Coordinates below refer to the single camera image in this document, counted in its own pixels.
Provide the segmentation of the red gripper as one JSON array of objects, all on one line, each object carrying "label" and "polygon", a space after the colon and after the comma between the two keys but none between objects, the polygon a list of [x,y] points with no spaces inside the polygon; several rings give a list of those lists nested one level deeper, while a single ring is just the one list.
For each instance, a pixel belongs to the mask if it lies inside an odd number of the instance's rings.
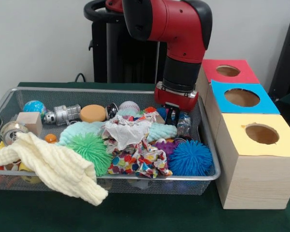
[{"label": "red gripper", "polygon": [[167,89],[162,82],[155,86],[154,98],[157,104],[165,105],[167,114],[165,119],[166,125],[178,125],[180,110],[190,112],[194,109],[199,93],[193,90],[191,93],[179,93]]}]

